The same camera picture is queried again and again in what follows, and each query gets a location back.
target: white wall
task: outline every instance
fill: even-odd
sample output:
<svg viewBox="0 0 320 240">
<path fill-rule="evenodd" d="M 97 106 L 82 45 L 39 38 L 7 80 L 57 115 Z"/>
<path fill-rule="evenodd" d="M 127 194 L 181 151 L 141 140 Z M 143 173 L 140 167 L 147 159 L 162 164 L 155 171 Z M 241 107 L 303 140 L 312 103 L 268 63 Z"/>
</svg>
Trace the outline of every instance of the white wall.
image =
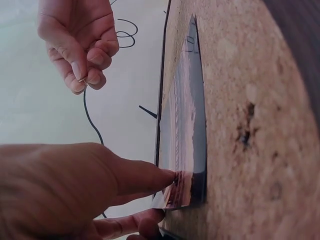
<svg viewBox="0 0 320 240">
<path fill-rule="evenodd" d="M 67 89 L 37 36 L 32 21 L 36 3 L 0 0 L 0 144 L 99 143 L 86 117 L 83 96 Z M 105 146 L 124 158 L 154 161 L 156 120 L 138 105 L 157 111 L 167 4 L 168 0 L 117 0 L 112 5 L 118 31 L 135 29 L 117 19 L 138 26 L 136 43 L 114 57 L 104 72 L 108 82 L 103 89 L 87 91 L 88 111 Z M 130 41 L 121 38 L 120 44 Z M 105 213 L 126 216 L 145 210 L 150 203 L 147 197 Z"/>
</svg>

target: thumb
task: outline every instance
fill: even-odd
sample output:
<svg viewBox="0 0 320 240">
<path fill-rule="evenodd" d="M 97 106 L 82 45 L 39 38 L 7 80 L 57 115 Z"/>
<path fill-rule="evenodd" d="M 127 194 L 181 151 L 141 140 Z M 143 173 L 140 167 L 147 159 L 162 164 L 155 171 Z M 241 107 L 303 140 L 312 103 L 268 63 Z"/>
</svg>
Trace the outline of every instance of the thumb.
<svg viewBox="0 0 320 240">
<path fill-rule="evenodd" d="M 71 65 L 77 80 L 87 76 L 87 55 L 80 43 L 54 19 L 42 19 L 37 29 L 40 38 L 48 42 Z"/>
</svg>

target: photograph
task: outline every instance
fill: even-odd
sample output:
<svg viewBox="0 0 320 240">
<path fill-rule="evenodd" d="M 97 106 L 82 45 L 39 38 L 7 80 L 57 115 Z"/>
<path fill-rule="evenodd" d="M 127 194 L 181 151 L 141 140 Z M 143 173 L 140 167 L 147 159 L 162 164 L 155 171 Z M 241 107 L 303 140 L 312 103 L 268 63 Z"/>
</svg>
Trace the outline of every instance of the photograph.
<svg viewBox="0 0 320 240">
<path fill-rule="evenodd" d="M 158 192 L 154 208 L 177 209 L 204 202 L 207 138 L 203 74 L 195 19 L 192 17 L 160 120 L 158 167 L 176 172 Z"/>
</svg>

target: cork surface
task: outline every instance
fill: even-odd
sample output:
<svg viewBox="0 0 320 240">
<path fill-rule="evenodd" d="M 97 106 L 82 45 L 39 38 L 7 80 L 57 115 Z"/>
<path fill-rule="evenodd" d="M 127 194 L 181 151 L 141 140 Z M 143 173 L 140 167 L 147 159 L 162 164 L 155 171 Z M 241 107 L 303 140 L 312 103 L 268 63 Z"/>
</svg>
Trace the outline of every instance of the cork surface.
<svg viewBox="0 0 320 240">
<path fill-rule="evenodd" d="M 261 0 L 173 0 L 164 109 L 196 15 L 207 124 L 207 202 L 169 212 L 188 240 L 320 238 L 320 141 L 292 53 Z"/>
</svg>

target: skin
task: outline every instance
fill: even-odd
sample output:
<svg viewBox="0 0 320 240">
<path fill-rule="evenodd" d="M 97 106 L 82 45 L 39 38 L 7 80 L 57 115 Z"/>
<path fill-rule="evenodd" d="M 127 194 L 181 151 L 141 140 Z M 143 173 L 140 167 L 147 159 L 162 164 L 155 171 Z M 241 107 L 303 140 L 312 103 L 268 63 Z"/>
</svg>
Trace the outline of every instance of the skin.
<svg viewBox="0 0 320 240">
<path fill-rule="evenodd" d="M 4 239 L 152 239 L 164 212 L 93 220 L 110 206 L 149 196 L 175 173 L 121 158 L 103 145 L 0 146 L 0 234 Z"/>
<path fill-rule="evenodd" d="M 109 0 L 40 0 L 38 35 L 74 94 L 106 84 L 102 70 L 119 50 Z"/>
</svg>

